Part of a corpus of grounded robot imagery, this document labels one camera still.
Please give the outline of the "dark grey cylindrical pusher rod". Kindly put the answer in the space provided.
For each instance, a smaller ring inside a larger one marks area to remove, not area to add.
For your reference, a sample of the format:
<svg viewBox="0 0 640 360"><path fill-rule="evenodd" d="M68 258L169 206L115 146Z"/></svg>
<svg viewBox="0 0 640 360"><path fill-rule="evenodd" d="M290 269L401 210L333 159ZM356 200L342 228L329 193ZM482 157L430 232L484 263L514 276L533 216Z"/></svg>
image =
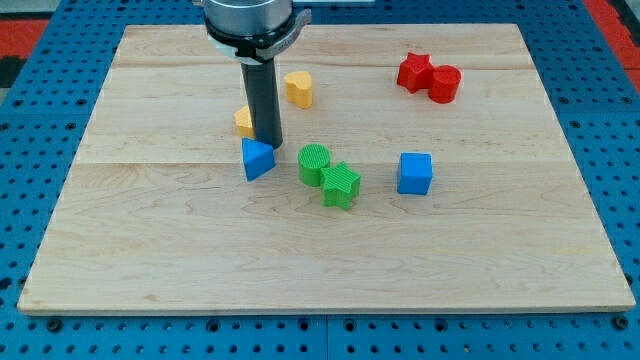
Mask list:
<svg viewBox="0 0 640 360"><path fill-rule="evenodd" d="M274 60L241 69L255 138L277 149L283 136Z"/></svg>

